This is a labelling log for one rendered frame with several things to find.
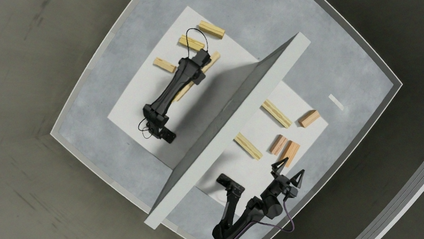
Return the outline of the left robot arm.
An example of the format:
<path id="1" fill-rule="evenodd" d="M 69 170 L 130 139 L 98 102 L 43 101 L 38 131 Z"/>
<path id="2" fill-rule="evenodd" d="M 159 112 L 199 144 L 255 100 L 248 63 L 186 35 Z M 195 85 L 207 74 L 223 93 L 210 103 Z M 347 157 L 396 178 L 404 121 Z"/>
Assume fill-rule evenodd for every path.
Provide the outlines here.
<path id="1" fill-rule="evenodd" d="M 204 66 L 209 58 L 210 55 L 208 52 L 202 48 L 200 48 L 195 56 L 192 56 L 191 58 L 188 58 L 187 56 L 185 58 L 181 57 L 177 62 L 177 70 L 161 95 L 151 104 L 145 104 L 143 106 L 142 112 L 145 118 L 155 111 L 146 118 L 146 121 L 148 121 L 146 126 L 148 129 L 153 129 L 152 135 L 155 138 L 160 140 L 162 138 L 169 144 L 174 140 L 176 135 L 164 126 L 169 120 L 166 113 L 179 92 L 187 84 L 189 84 L 193 78 L 197 77 L 200 73 L 200 68 Z"/>

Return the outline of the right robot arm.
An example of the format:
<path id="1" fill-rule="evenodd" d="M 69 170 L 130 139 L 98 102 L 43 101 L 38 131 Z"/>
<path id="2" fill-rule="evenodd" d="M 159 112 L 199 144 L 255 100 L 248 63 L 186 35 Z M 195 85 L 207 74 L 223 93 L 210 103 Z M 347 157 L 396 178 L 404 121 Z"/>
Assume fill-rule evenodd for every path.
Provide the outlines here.
<path id="1" fill-rule="evenodd" d="M 260 222 L 264 216 L 272 220 L 283 212 L 276 193 L 272 193 L 271 189 L 267 187 L 260 195 L 262 200 L 257 196 L 251 198 L 241 217 L 233 224 L 236 207 L 245 188 L 224 173 L 216 181 L 227 189 L 225 189 L 227 200 L 221 221 L 212 231 L 214 239 L 239 239 L 251 226 L 256 224 L 252 221 Z M 286 186 L 282 187 L 282 192 L 284 194 L 289 192 L 297 197 L 298 189 L 294 186 Z"/>

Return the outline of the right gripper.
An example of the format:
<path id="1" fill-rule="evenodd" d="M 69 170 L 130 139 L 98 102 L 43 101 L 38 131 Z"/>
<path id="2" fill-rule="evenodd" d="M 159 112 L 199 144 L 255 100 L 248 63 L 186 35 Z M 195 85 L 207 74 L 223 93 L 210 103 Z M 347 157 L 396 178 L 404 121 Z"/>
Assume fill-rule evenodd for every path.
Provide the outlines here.
<path id="1" fill-rule="evenodd" d="M 282 192 L 283 191 L 282 188 L 283 187 L 291 187 L 290 186 L 290 183 L 292 183 L 293 186 L 295 186 L 296 188 L 299 188 L 300 189 L 301 188 L 301 185 L 302 185 L 302 179 L 303 179 L 305 170 L 302 169 L 295 176 L 293 176 L 291 179 L 288 179 L 283 174 L 280 175 L 280 173 L 282 172 L 282 170 L 285 167 L 285 165 L 288 162 L 288 160 L 289 160 L 289 158 L 286 157 L 286 158 L 282 159 L 281 161 L 278 161 L 276 163 L 271 164 L 272 171 L 270 173 L 273 176 L 274 180 L 269 184 L 268 189 L 271 189 L 270 191 L 273 194 L 276 193 L 275 194 L 276 196 L 278 196 L 280 193 L 282 193 L 284 196 L 286 196 L 286 194 L 289 195 L 288 198 L 295 198 L 295 196 L 293 196 L 289 192 L 283 193 Z M 299 177 L 299 175 L 300 175 L 300 177 Z M 299 180 L 297 182 L 296 180 L 297 180 L 298 177 L 299 177 Z"/>

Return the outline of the grey panel wall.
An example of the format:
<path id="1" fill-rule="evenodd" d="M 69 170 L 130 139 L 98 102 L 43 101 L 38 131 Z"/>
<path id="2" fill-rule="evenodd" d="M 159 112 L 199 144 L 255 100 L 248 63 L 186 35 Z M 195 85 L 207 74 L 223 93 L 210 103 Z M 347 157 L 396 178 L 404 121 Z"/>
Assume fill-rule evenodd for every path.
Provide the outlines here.
<path id="1" fill-rule="evenodd" d="M 247 124 L 310 43 L 298 32 L 257 65 L 226 109 L 221 110 L 192 146 L 196 152 L 192 156 L 188 152 L 181 160 L 183 163 L 174 168 L 145 224 L 157 228 Z"/>

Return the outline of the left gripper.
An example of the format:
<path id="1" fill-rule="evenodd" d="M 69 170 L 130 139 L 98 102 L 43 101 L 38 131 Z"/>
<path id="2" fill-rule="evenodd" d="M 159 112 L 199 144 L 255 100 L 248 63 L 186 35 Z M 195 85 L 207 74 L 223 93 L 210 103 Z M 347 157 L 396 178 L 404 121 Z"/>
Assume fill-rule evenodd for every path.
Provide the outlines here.
<path id="1" fill-rule="evenodd" d="M 203 67 L 210 61 L 211 59 L 209 58 L 206 63 L 203 65 Z M 192 81 L 194 82 L 194 84 L 198 85 L 205 77 L 206 75 L 203 73 L 203 71 L 201 70 L 203 67 L 200 67 L 200 73 L 197 75 L 197 77 L 193 78 Z"/>

